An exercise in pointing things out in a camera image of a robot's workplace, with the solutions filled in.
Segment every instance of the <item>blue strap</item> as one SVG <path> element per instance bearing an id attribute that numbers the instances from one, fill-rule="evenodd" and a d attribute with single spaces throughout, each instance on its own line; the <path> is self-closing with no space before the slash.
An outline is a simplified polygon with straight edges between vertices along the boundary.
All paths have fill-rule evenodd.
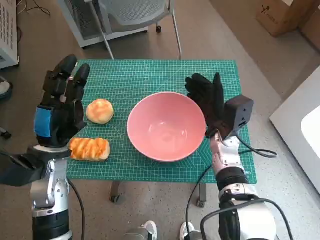
<path id="1" fill-rule="evenodd" d="M 50 138 L 51 110 L 36 108 L 34 118 L 34 132 L 37 136 Z"/>

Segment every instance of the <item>white machine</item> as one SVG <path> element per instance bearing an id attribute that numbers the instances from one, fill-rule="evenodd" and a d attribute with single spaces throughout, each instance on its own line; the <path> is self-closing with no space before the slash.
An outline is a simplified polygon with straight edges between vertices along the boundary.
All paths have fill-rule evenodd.
<path id="1" fill-rule="evenodd" d="M 0 69 L 18 63 L 17 1 L 0 0 Z"/>

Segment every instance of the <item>sneaker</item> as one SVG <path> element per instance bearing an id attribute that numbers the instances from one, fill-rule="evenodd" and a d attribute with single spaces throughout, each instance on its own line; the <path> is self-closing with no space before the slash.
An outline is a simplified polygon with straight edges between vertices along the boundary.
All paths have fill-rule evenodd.
<path id="1" fill-rule="evenodd" d="M 158 231 L 157 225 L 154 221 L 147 221 L 141 227 L 145 228 L 152 235 L 152 240 L 157 240 Z"/>
<path id="2" fill-rule="evenodd" d="M 195 226 L 191 222 L 188 222 L 188 224 L 189 224 L 190 233 L 196 230 Z M 180 228 L 180 240 L 184 240 L 187 235 L 188 235 L 187 223 L 184 222 Z"/>
<path id="3" fill-rule="evenodd" d="M 0 100 L 9 99 L 12 95 L 13 85 L 11 82 L 7 82 L 2 76 L 0 76 Z"/>

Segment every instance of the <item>floor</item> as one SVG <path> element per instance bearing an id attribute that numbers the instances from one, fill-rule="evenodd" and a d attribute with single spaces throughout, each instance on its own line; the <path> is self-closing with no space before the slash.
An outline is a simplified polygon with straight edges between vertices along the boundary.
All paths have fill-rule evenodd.
<path id="1" fill-rule="evenodd" d="M 33 117 L 42 98 L 47 70 L 63 57 L 110 58 L 100 43 L 81 49 L 55 1 L 37 1 L 51 11 L 51 17 L 39 10 L 18 17 L 23 37 L 19 44 L 20 66 L 0 71 L 14 83 L 14 94 L 0 103 L 0 126 L 13 134 L 0 146 L 23 153 L 35 144 Z M 269 116 L 320 64 L 319 53 L 291 32 L 271 37 L 255 20 L 257 1 L 252 0 L 176 0 L 176 19 L 181 37 L 183 59 L 234 59 L 237 61 L 243 94 L 254 99 L 249 123 L 251 143 L 257 148 L 278 152 L 277 159 L 255 156 L 257 189 L 262 197 L 276 201 L 289 219 L 295 239 L 317 239 L 320 235 L 320 197 L 277 135 Z M 112 40 L 118 59 L 177 59 L 173 24 L 161 22 L 162 33 L 152 27 L 149 33 Z M 184 221 L 192 184 L 128 182 L 122 186 L 125 197 L 120 205 L 108 201 L 110 182 L 75 180 L 86 210 L 86 239 L 119 239 L 132 227 L 147 220 L 158 224 L 158 239 L 177 239 Z M 30 186 L 0 186 L 1 239 L 31 239 Z M 199 228 L 201 218 L 218 208 L 216 185 L 208 186 L 204 209 L 191 206 L 190 220 Z M 272 209 L 279 239 L 289 239 L 280 215 Z M 81 212 L 70 193 L 70 224 L 74 239 L 80 239 Z M 218 237 L 218 220 L 208 224 L 208 233 Z"/>

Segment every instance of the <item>chair leg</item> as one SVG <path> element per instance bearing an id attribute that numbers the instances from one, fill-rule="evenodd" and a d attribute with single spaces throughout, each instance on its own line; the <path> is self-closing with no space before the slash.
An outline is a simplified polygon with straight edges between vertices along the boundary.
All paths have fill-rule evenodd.
<path id="1" fill-rule="evenodd" d="M 162 27 L 159 25 L 158 22 L 155 23 L 155 31 L 159 34 L 162 31 Z"/>
<path id="2" fill-rule="evenodd" d="M 103 37 L 104 44 L 105 44 L 106 48 L 108 49 L 108 52 L 109 52 L 112 60 L 115 60 L 114 55 L 113 55 L 113 53 L 112 53 L 112 51 L 111 51 L 110 45 L 109 45 L 109 43 L 108 43 L 107 37 L 106 37 L 106 35 L 105 35 L 105 33 L 104 33 L 103 29 L 102 29 L 102 26 L 101 26 L 101 23 L 100 23 L 98 14 L 97 14 L 97 12 L 96 12 L 95 6 L 94 6 L 94 4 L 93 4 L 92 1 L 89 2 L 89 4 L 90 4 L 91 12 L 92 12 L 92 14 L 93 14 L 95 23 L 97 24 L 97 26 L 98 26 L 98 28 L 99 28 L 99 30 L 100 30 L 100 34 L 101 34 L 101 36 Z"/>
<path id="3" fill-rule="evenodd" d="M 176 41 L 178 42 L 178 47 L 179 47 L 179 60 L 181 60 L 182 49 L 181 49 L 181 43 L 180 43 L 180 38 L 179 38 L 179 33 L 178 33 L 175 11 L 173 11 L 173 13 L 172 13 L 172 20 L 173 20 L 173 25 L 174 25 Z"/>

